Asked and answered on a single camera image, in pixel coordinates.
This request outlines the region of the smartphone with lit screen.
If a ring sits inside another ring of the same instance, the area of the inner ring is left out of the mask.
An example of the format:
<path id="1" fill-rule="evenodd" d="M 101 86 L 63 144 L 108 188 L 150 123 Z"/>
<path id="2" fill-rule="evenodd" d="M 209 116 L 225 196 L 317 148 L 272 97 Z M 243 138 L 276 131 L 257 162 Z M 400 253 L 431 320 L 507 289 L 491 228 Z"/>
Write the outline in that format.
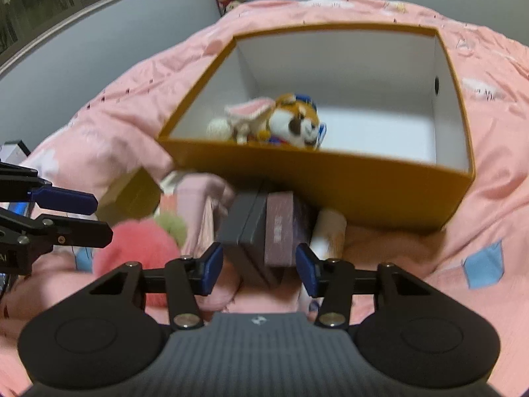
<path id="1" fill-rule="evenodd" d="M 30 217 L 34 209 L 33 202 L 2 202 L 1 208 L 20 216 Z"/>

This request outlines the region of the white cylinder tube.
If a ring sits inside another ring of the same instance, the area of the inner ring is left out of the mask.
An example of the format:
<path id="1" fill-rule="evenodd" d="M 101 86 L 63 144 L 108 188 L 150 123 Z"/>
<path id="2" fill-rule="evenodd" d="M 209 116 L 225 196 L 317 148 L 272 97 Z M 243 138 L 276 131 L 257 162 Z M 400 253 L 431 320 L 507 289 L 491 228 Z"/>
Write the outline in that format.
<path id="1" fill-rule="evenodd" d="M 320 260 L 341 258 L 344 252 L 346 229 L 347 220 L 343 214 L 334 209 L 321 209 L 309 242 L 310 249 Z M 316 319 L 322 301 L 322 298 L 310 297 L 304 285 L 301 285 L 299 309 L 310 321 Z"/>

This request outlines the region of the mauve rectangular box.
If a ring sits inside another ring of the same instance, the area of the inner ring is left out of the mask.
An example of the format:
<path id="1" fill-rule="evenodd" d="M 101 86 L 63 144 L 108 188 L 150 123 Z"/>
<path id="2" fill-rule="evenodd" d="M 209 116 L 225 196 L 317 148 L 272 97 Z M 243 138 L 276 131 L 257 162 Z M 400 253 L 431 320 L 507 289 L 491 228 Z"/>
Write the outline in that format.
<path id="1" fill-rule="evenodd" d="M 266 199 L 264 263 L 294 267 L 296 249 L 312 238 L 319 208 L 295 192 L 270 193 Z"/>

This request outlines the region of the pink fabric pouch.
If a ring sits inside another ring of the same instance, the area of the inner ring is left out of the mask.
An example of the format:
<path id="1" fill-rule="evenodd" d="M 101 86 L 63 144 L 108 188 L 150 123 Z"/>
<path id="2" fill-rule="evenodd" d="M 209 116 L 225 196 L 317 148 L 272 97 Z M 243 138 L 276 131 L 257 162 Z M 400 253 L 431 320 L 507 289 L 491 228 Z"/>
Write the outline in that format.
<path id="1" fill-rule="evenodd" d="M 198 257 L 213 242 L 235 192 L 209 173 L 170 173 L 160 185 L 158 222 L 176 239 L 183 257 Z"/>

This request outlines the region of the orange cardboard box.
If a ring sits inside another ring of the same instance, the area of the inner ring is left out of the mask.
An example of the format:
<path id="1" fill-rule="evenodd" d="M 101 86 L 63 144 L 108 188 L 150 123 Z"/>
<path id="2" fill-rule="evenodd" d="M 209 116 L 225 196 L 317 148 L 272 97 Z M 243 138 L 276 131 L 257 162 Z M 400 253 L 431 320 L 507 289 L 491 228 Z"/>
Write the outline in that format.
<path id="1" fill-rule="evenodd" d="M 237 144 L 227 106 L 293 93 L 314 102 L 315 150 Z M 440 32 L 329 23 L 233 37 L 159 135 L 179 169 L 270 179 L 360 226 L 441 229 L 475 178 L 466 109 Z"/>

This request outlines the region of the pink round plush ball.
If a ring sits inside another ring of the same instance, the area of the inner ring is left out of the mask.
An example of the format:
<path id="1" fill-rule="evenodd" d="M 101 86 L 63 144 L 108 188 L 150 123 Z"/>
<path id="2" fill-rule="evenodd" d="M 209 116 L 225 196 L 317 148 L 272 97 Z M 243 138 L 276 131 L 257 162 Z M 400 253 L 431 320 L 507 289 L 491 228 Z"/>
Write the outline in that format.
<path id="1" fill-rule="evenodd" d="M 111 243 L 94 254 L 92 272 L 101 277 L 127 262 L 141 263 L 144 269 L 163 268 L 180 257 L 186 236 L 185 220 L 171 212 L 122 221 L 113 227 Z"/>

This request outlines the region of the dark grey box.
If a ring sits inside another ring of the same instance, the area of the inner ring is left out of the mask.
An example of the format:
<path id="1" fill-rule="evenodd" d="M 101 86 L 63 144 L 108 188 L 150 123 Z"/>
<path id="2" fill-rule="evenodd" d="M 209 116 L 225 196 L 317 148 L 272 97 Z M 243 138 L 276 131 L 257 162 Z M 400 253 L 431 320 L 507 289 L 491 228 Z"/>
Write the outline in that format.
<path id="1" fill-rule="evenodd" d="M 239 192 L 216 240 L 246 285 L 275 288 L 282 281 L 283 269 L 265 264 L 267 195 L 263 189 Z"/>

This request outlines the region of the tan small cardboard box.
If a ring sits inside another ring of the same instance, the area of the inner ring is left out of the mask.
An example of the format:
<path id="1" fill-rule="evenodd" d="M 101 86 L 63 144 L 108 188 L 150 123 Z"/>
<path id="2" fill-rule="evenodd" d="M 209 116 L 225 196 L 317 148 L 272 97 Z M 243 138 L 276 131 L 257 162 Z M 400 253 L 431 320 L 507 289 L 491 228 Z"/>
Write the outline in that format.
<path id="1" fill-rule="evenodd" d="M 117 178 L 99 200 L 97 218 L 114 226 L 124 220 L 141 220 L 160 203 L 159 184 L 144 168 Z"/>

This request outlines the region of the crochet white pink bunny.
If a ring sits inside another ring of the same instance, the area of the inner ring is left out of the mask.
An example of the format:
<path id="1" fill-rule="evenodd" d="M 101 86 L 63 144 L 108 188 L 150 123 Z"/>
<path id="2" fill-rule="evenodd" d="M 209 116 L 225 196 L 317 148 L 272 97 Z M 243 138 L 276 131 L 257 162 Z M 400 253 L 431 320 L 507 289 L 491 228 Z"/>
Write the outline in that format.
<path id="1" fill-rule="evenodd" d="M 224 108 L 224 116 L 212 119 L 206 128 L 206 136 L 216 141 L 267 142 L 272 137 L 268 121 L 275 109 L 275 101 L 257 98 Z"/>

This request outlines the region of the pink printed bed quilt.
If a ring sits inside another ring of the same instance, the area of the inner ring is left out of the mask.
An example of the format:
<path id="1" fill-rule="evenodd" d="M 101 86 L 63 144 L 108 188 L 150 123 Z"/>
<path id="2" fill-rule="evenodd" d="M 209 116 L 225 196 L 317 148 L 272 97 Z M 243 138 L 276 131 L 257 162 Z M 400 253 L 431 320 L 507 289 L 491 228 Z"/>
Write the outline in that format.
<path id="1" fill-rule="evenodd" d="M 55 185 L 103 195 L 136 168 L 170 173 L 156 135 L 192 83 L 238 33 L 321 22 L 434 26 L 461 82 L 475 181 L 446 229 L 431 236 L 349 226 L 344 258 L 390 261 L 486 317 L 501 353 L 490 381 L 528 387 L 528 49 L 485 26 L 391 0 L 257 0 L 141 61 L 81 108 L 26 160 Z"/>

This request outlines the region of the shiba dog plush toy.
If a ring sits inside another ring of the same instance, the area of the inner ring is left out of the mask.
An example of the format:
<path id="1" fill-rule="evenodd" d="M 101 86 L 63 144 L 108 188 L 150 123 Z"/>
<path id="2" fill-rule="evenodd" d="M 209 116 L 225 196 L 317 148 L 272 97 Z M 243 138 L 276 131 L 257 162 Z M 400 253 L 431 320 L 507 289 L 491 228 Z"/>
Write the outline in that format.
<path id="1" fill-rule="evenodd" d="M 325 137 L 326 125 L 308 95 L 284 94 L 265 115 L 264 124 L 257 131 L 257 139 L 262 142 L 317 150 Z"/>

